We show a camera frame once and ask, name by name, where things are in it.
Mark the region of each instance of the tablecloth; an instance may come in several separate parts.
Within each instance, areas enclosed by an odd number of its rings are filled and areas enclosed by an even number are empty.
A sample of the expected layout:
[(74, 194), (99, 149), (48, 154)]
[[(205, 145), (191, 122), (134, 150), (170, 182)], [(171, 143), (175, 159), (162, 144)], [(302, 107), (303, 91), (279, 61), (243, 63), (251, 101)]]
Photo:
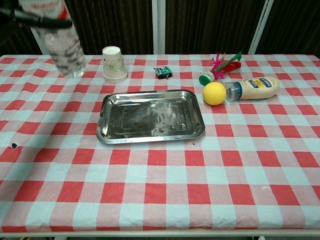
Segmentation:
[[(101, 56), (74, 79), (46, 55), (0, 57), (1, 231), (319, 229), (320, 60), (245, 55), (222, 81), (275, 77), (277, 96), (209, 106), (198, 77), (212, 57), (125, 55), (116, 84)], [(104, 96), (173, 89), (195, 93), (202, 137), (97, 140)]]

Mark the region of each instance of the paper cup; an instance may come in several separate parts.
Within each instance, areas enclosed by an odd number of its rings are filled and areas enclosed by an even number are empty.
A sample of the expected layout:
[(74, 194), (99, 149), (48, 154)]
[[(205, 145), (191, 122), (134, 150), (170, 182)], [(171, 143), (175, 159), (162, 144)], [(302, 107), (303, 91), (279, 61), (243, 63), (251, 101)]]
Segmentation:
[(117, 46), (102, 49), (103, 77), (110, 83), (121, 82), (128, 77), (121, 50)]

